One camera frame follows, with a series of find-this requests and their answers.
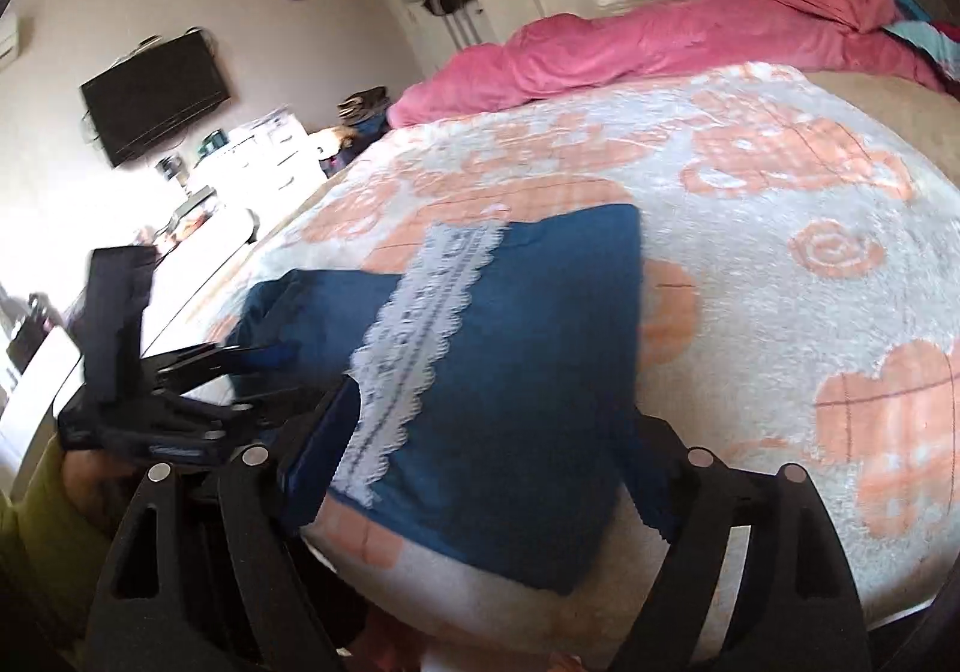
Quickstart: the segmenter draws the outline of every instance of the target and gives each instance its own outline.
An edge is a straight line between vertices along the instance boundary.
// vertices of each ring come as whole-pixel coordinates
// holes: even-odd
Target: bedspread
[[[868,616],[932,594],[960,547],[960,192],[792,68],[647,79],[392,132],[195,326],[224,335],[250,285],[290,269],[397,274],[431,223],[608,203],[642,213],[642,411],[731,466],[803,464]],[[594,664],[627,634],[665,552],[625,495],[567,597],[445,559],[330,498],[306,535],[434,637]],[[704,648],[722,638],[744,551],[735,536]]]

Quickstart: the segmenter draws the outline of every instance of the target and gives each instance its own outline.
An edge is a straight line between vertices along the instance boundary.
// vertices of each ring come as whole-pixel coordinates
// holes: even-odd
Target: white lace trim
[[[388,456],[406,442],[406,424],[419,414],[419,398],[433,384],[433,364],[460,330],[469,288],[491,261],[504,227],[495,221],[431,226],[350,358],[349,374],[360,386],[360,419],[332,484],[364,507],[376,499],[373,484],[387,473]]]

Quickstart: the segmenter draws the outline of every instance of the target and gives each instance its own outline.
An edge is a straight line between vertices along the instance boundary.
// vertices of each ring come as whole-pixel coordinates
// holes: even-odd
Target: green sleeve
[[[109,539],[64,492],[64,453],[47,445],[23,501],[0,496],[0,567],[27,597],[59,647],[83,636]]]

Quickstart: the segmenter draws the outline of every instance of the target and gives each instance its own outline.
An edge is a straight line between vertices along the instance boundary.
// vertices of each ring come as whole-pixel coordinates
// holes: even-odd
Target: pink comforter
[[[942,92],[925,60],[880,31],[898,16],[893,0],[693,0],[610,19],[560,14],[525,26],[504,46],[460,52],[403,94],[390,124],[499,111],[623,76],[680,76],[749,61],[892,74]]]

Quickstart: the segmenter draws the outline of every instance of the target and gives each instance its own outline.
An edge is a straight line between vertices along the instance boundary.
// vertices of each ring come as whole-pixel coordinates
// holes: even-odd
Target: black tv
[[[200,31],[139,52],[80,90],[114,167],[141,156],[230,97]]]

